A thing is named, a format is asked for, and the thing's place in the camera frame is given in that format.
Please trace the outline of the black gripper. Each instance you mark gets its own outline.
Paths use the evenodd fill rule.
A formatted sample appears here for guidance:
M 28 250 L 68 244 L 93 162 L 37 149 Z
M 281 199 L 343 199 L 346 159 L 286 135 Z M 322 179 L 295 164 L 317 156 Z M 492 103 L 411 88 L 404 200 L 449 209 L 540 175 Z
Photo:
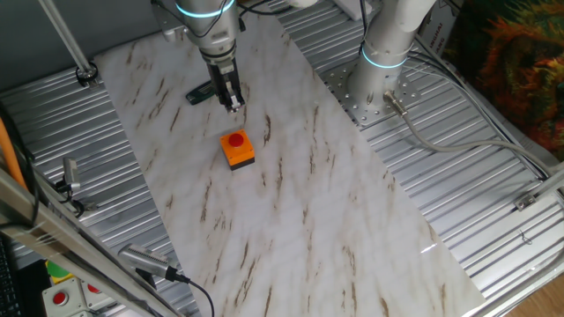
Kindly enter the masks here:
M 241 95 L 240 79 L 235 59 L 219 63 L 208 63 L 208 72 L 215 92 L 224 98 L 224 107 L 228 113 L 237 113 L 245 105 Z

